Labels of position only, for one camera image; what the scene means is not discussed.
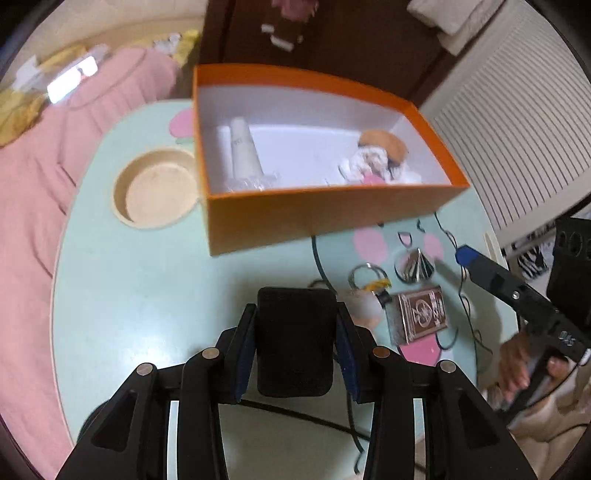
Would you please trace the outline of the person right hand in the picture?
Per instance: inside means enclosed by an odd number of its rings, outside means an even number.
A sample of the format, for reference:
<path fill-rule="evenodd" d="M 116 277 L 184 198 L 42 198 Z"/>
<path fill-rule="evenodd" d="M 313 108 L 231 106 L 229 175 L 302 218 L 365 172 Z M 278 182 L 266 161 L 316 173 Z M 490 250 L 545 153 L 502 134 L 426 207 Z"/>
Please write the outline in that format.
<path fill-rule="evenodd" d="M 518 392 L 530 385 L 531 374 L 527 365 L 531 360 L 531 348 L 526 331 L 520 331 L 505 342 L 499 355 L 497 382 L 504 399 L 512 401 Z M 545 389 L 548 393 L 567 378 L 570 365 L 565 360 L 552 357 L 547 363 L 546 370 L 550 378 Z"/>

